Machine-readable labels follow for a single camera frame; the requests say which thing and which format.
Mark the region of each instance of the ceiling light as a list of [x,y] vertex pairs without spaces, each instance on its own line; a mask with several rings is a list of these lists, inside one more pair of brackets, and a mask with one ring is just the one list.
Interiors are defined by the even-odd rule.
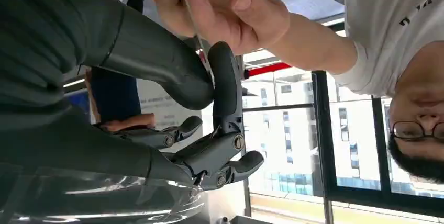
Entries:
[[73,85],[76,85],[76,84],[80,84],[80,83],[82,83],[82,82],[85,82],[85,79],[80,79],[80,80],[74,81],[74,82],[72,82],[72,83],[65,84],[65,85],[63,86],[63,88],[66,88],[66,87],[69,87],[69,86],[73,86]]
[[339,19],[335,19],[335,20],[323,23],[322,25],[328,27],[328,26],[335,25],[335,24],[340,24],[340,23],[343,23],[343,22],[345,22],[345,18],[339,18]]

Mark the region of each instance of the eyeglasses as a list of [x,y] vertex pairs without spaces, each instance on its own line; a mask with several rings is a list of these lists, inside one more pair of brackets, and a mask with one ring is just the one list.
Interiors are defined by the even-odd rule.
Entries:
[[405,141],[424,141],[425,137],[432,137],[444,141],[444,122],[437,123],[432,129],[431,135],[427,135],[423,126],[418,122],[396,122],[391,134]]

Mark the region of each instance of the poster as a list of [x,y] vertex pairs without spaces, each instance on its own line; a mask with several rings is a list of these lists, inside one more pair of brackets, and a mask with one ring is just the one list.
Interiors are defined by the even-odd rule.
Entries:
[[204,133],[207,134],[208,131],[211,131],[208,129],[209,127],[211,129],[213,127],[212,121],[208,121],[210,117],[208,117],[208,115],[204,115],[203,117],[203,112],[211,111],[210,108],[203,111],[188,110],[174,101],[160,85],[152,81],[137,80],[137,88],[142,113],[154,113],[157,130],[162,130],[170,126],[179,126],[190,116],[198,116],[204,122],[190,138],[162,151],[176,152],[201,138]]

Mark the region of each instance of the metal screw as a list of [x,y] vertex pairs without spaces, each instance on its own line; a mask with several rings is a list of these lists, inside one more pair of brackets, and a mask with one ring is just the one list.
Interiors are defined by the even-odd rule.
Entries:
[[227,177],[225,176],[225,173],[220,173],[217,176],[217,185],[223,186],[223,185],[225,185],[226,182],[227,182]]
[[165,146],[166,147],[172,147],[174,145],[174,139],[172,136],[166,136],[165,137]]
[[235,137],[235,148],[242,149],[243,148],[243,137],[242,135],[238,135]]

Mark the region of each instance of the black hair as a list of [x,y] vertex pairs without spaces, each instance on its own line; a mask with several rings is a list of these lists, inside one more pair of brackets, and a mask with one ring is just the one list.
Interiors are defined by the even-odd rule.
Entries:
[[409,157],[401,152],[393,136],[388,149],[398,166],[410,175],[425,178],[437,184],[444,184],[444,162],[426,158]]

